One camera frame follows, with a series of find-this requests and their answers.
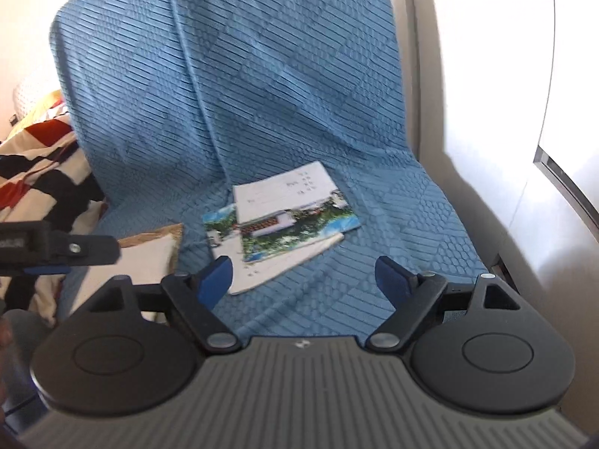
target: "white pillow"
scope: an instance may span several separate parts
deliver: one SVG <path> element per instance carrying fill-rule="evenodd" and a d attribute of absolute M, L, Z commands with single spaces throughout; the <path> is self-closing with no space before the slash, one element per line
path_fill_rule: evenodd
<path fill-rule="evenodd" d="M 13 104 L 17 118 L 23 119 L 41 98 L 60 88 L 54 62 L 47 62 L 46 65 L 34 69 L 13 90 Z"/>
<path fill-rule="evenodd" d="M 71 313 L 115 275 L 129 275 L 134 285 L 159 283 L 168 274 L 175 244 L 173 235 L 166 235 L 141 245 L 122 248 L 121 259 L 114 265 L 89 267 L 73 302 Z M 155 313 L 144 313 L 144 317 L 153 320 Z"/>

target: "red and black pattern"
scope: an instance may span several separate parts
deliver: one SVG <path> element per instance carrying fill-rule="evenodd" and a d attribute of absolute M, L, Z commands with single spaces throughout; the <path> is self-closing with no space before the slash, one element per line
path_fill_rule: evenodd
<path fill-rule="evenodd" d="M 72 234 L 95 227 L 104 193 L 69 125 L 68 114 L 31 125 L 0 145 L 0 221 L 46 220 Z M 59 276 L 2 278 L 6 310 L 30 309 L 51 321 Z"/>

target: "white panel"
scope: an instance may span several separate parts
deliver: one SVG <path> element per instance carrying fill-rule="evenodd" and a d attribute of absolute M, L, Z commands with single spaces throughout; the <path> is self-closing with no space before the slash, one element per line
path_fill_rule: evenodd
<path fill-rule="evenodd" d="M 420 161 L 489 265 L 525 185 L 547 102 L 553 0 L 414 0 Z"/>
<path fill-rule="evenodd" d="M 541 147 L 599 209 L 599 0 L 555 0 L 555 56 Z"/>
<path fill-rule="evenodd" d="M 562 408 L 599 429 L 599 243 L 535 166 L 500 254 L 522 296 L 566 338 L 576 374 Z"/>

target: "screw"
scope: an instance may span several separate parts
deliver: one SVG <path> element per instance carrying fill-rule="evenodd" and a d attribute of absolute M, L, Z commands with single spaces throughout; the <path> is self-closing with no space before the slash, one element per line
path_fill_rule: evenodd
<path fill-rule="evenodd" d="M 391 349 L 399 344 L 399 337 L 390 332 L 377 332 L 370 336 L 370 346 L 378 349 Z"/>
<path fill-rule="evenodd" d="M 229 332 L 217 332 L 209 335 L 207 341 L 212 348 L 227 349 L 236 344 L 237 338 Z"/>

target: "gray ribbed surface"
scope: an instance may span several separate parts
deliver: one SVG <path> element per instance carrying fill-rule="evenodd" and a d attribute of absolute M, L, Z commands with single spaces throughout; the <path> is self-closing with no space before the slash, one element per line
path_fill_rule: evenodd
<path fill-rule="evenodd" d="M 352 337 L 254 338 L 210 358 L 190 386 L 144 414 L 91 420 L 52 413 L 22 440 L 32 449 L 580 447 L 556 411 L 520 420 L 453 412 L 413 382 L 402 361 Z"/>

